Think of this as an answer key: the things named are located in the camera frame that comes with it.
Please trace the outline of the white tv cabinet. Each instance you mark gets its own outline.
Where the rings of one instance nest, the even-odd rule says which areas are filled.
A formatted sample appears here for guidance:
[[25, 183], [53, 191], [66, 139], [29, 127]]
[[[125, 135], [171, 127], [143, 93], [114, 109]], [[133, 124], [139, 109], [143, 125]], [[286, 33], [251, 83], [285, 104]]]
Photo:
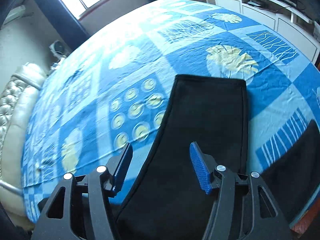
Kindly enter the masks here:
[[215, 0], [215, 4], [247, 16], [276, 31], [297, 47], [313, 64], [319, 64], [315, 22], [281, 0]]

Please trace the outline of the small white fan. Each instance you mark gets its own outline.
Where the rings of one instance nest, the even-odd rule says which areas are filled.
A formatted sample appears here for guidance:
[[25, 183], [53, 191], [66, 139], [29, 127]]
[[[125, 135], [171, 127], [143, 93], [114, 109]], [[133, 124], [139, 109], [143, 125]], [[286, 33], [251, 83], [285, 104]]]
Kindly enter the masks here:
[[64, 45], [63, 42], [56, 40], [49, 46], [53, 56], [57, 59], [67, 57], [70, 54], [69, 49]]

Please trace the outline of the blue patterned bed sheet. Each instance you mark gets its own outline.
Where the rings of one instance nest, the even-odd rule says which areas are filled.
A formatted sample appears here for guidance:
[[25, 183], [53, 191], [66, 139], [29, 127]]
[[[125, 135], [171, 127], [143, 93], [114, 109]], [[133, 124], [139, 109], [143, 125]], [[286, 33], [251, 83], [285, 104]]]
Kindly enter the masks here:
[[262, 171], [319, 120], [319, 71], [284, 35], [240, 13], [158, 0], [90, 37], [44, 82], [22, 155], [23, 202], [37, 207], [67, 172], [134, 148], [121, 203], [146, 160], [178, 74], [246, 81], [249, 167]]

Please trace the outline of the dark blue curtain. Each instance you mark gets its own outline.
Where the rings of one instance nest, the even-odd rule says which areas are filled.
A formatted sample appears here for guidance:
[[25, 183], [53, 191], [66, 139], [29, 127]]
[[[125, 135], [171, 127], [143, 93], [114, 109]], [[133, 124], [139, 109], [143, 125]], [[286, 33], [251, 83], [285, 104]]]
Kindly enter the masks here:
[[34, 0], [65, 44], [74, 51], [89, 39], [89, 34], [62, 0]]

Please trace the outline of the black pants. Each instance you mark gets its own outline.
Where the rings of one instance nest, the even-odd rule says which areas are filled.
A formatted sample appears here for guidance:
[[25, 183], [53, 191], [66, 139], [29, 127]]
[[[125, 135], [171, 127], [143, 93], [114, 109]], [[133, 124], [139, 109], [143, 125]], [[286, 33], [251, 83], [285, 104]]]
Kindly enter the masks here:
[[319, 130], [262, 173], [246, 170], [246, 83], [178, 75], [150, 153], [117, 215], [121, 239], [292, 239], [319, 186]]

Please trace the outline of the white wall air conditioner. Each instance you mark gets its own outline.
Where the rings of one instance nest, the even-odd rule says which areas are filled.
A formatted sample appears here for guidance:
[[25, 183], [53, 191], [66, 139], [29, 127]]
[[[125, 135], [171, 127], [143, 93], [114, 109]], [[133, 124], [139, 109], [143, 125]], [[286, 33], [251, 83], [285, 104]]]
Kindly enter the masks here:
[[21, 18], [25, 13], [25, 5], [20, 5], [12, 10], [10, 10], [9, 14], [5, 18], [3, 25], [8, 24], [18, 18]]

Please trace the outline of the cream tufted leather headboard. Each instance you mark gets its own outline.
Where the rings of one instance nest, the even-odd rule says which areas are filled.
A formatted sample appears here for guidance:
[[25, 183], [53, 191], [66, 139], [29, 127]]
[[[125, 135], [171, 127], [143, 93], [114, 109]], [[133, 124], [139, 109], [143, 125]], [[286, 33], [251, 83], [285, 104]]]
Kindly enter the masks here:
[[21, 161], [26, 130], [46, 72], [34, 63], [17, 68], [1, 92], [1, 204], [15, 226], [33, 229], [23, 202]]

